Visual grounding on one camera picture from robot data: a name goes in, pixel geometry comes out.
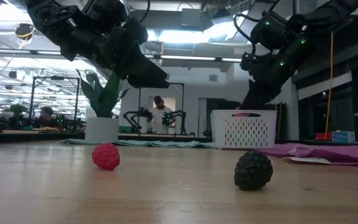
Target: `white laundry basket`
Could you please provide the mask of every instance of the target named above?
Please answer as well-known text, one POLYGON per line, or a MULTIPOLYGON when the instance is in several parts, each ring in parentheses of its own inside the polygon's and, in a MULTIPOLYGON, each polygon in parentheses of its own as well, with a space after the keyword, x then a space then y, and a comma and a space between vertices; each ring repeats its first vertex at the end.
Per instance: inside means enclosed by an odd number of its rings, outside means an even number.
POLYGON ((220 149, 274 147, 277 111, 214 110, 212 138, 220 149))

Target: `pink cloth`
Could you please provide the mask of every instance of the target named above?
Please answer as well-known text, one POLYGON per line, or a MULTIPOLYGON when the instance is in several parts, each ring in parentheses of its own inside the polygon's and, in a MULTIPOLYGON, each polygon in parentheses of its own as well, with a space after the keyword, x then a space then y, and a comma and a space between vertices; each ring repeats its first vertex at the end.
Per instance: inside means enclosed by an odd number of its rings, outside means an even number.
POLYGON ((339 166, 358 166, 358 146, 309 146, 304 144, 276 144, 273 149, 259 149, 275 157, 316 157, 339 166))

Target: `black textured ball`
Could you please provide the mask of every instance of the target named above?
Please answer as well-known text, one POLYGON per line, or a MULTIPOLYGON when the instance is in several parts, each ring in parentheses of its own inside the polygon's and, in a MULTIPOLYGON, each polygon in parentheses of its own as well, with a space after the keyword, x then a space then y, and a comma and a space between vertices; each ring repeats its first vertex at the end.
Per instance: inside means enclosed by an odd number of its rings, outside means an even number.
POLYGON ((248 151, 240 157, 234 171, 234 183, 241 190, 257 190, 270 182, 273 167, 259 151, 248 151))

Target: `red textured ball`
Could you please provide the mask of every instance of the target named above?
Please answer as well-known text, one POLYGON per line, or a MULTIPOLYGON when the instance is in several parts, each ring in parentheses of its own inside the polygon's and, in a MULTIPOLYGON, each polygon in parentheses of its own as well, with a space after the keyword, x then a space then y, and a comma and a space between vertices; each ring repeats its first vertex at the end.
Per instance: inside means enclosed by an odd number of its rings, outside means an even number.
POLYGON ((92 160, 102 169, 113 170, 120 162, 118 149, 111 143, 100 144, 92 152, 92 160))

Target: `man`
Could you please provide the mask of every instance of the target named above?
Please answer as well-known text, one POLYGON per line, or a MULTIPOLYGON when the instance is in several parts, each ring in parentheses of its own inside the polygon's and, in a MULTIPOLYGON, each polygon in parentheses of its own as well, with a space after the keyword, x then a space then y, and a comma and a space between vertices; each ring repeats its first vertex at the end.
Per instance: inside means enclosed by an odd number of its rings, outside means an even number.
POLYGON ((41 108, 39 127, 40 128, 49 127, 49 128, 60 129, 59 124, 57 123, 57 120, 53 119, 52 115, 53 115, 53 109, 50 108, 49 106, 44 106, 43 108, 41 108))
MULTIPOLYGON (((153 118, 147 118, 147 122, 151 122, 153 120, 153 132, 168 134, 168 126, 166 124, 162 124, 162 120, 164 118, 164 113, 173 112, 170 108, 164 105, 164 100, 161 96, 154 97, 155 108, 153 108, 150 112, 153 115, 153 118)), ((176 121, 175 118, 170 120, 170 124, 173 124, 176 121)))

